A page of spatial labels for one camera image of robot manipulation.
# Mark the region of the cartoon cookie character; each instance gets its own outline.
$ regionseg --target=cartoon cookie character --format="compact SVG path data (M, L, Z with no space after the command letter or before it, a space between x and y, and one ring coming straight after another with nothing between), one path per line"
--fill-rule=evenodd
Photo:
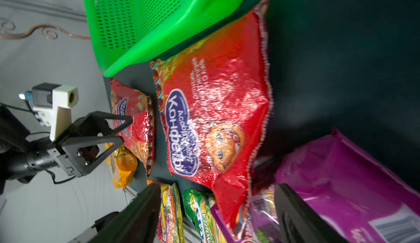
M147 110L147 105L148 105L147 95L145 95L144 93L140 93L138 99L139 99L139 102L136 105L137 108L140 111L146 111Z
M244 134L237 125L219 124L211 128L206 136L205 145L214 163L225 172L244 145Z

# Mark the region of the red snack bag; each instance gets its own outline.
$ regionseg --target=red snack bag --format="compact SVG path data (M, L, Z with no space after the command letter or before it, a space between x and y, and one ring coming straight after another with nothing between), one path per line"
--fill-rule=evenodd
M169 172L213 190L233 229L272 107L268 0L210 36L151 63Z
M124 138L124 146L143 162L146 176L149 177L152 172L155 136L152 99L113 78L110 79L110 84L112 113L133 118L133 123L118 135ZM123 121L113 120L115 128L122 123Z

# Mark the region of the purple package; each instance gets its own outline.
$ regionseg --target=purple package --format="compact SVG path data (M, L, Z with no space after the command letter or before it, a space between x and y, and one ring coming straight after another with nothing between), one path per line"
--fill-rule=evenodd
M211 209L210 212L216 221L217 225L219 226L220 231L223 233L223 236L226 239L226 243L258 243L259 241L256 240L257 236L254 233L252 225L249 222L245 222L245 226L243 230L239 233L241 239L236 240L234 236L229 232L226 223L223 221L222 217L220 216L219 207L215 204Z
M420 242L420 194L335 128L287 155L276 182L349 242Z
M270 185L249 198L248 219L261 243L281 243L281 230L274 206L274 187Z

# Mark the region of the green snack package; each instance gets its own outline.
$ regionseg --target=green snack package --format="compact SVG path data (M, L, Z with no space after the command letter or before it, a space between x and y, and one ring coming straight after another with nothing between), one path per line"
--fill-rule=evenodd
M182 193L182 201L187 217L194 224L203 243L226 243L210 208L216 204L213 195L188 188Z

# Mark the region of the candy bag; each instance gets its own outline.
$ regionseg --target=candy bag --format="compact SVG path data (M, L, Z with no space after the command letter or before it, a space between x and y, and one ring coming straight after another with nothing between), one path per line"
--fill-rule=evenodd
M210 208L216 204L213 195L193 188L182 193L185 214L194 224L203 243L226 243L226 239L214 220Z
M214 192L232 229L272 107L268 0L181 53L151 63L169 172Z
M260 190L249 199L249 221L261 243L281 243L281 230L274 206L274 186Z
M160 204L157 237L164 243L184 243L184 227L182 225L182 210L179 192L176 184L168 185L159 183Z
M111 146L112 143L106 143L105 149ZM124 145L118 147L105 161L113 173L115 188L124 188L131 183L137 169L137 159Z
M420 194L337 129L287 155L276 180L351 243L420 242Z
M152 99L111 78L111 106L113 114L129 115L133 123L119 132L124 138L126 146L144 165L146 176L152 172L154 158L154 117ZM113 120L114 127L118 127L123 121Z

